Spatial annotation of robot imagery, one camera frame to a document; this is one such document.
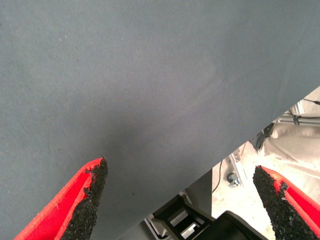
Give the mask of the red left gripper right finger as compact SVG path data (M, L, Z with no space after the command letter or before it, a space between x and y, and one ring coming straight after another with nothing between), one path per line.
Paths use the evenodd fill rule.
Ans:
M253 183L277 240L318 240L320 205L283 175L258 165Z

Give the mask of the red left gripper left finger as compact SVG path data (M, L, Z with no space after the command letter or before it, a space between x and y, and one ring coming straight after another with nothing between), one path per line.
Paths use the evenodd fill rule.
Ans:
M104 157L86 163L15 239L90 239L107 175Z

